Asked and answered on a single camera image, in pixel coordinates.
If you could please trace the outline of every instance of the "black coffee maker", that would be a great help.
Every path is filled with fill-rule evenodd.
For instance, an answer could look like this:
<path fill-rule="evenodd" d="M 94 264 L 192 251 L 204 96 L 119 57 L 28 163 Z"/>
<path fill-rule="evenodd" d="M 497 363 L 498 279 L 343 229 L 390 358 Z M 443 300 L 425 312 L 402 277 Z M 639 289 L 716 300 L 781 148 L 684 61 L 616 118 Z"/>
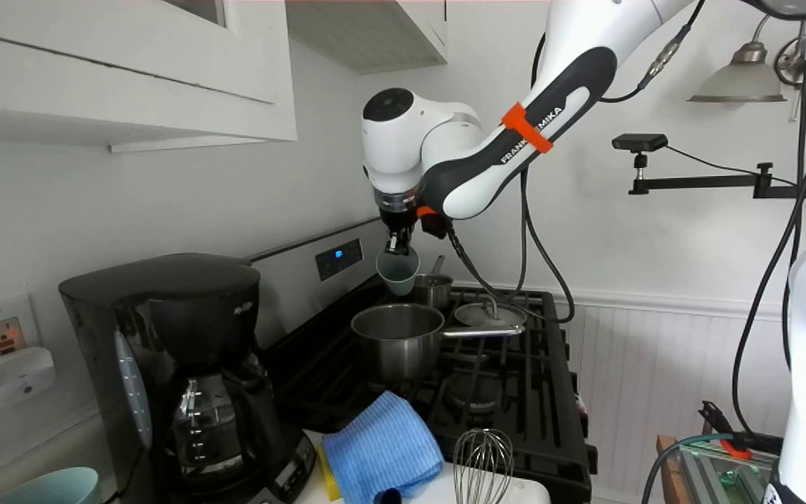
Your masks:
<path fill-rule="evenodd" d="M 262 275 L 169 256 L 61 284 L 123 501 L 295 501 L 311 439 L 256 355 Z"/>

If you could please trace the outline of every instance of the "hanging light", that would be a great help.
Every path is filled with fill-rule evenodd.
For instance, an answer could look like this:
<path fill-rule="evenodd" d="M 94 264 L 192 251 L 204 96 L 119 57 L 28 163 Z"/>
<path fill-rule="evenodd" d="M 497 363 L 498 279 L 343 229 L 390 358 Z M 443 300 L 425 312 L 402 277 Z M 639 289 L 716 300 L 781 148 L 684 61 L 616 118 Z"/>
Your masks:
<path fill-rule="evenodd" d="M 729 68 L 716 71 L 691 100 L 707 104 L 749 104 L 749 100 L 785 100 L 781 82 L 768 65 L 768 48 L 760 41 L 765 18 L 750 41 L 746 41 Z"/>

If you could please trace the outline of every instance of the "stainless steel pot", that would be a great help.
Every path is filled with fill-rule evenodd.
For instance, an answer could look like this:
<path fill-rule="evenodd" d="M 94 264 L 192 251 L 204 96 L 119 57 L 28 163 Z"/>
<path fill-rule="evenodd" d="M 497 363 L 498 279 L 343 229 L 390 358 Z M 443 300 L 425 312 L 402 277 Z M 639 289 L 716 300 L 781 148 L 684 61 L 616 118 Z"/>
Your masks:
<path fill-rule="evenodd" d="M 445 330 L 445 317 L 432 306 L 372 306 L 351 319 L 365 358 L 383 382 L 418 382 L 432 376 L 443 340 L 522 337 L 525 328 L 463 328 Z"/>

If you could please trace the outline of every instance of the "blue towel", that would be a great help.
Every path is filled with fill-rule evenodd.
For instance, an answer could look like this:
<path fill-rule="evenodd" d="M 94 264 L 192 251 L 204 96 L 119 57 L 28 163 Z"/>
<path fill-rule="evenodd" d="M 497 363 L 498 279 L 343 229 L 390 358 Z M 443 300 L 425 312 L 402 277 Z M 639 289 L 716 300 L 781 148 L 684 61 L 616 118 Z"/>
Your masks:
<path fill-rule="evenodd" d="M 430 425 L 393 393 L 379 396 L 353 424 L 327 433 L 325 457 L 344 504 L 372 504 L 390 488 L 413 498 L 443 471 L 443 453 Z"/>

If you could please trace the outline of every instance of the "upper cabinet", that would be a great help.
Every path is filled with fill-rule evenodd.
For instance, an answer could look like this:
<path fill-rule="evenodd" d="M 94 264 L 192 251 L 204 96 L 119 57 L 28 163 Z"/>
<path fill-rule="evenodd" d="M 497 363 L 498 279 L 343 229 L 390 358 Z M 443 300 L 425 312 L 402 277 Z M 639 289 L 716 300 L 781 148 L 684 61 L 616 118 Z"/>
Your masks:
<path fill-rule="evenodd" d="M 281 0 L 0 0 L 0 135 L 204 146 L 291 139 Z"/>
<path fill-rule="evenodd" d="M 448 0 L 288 0 L 288 25 L 360 72 L 448 61 Z"/>

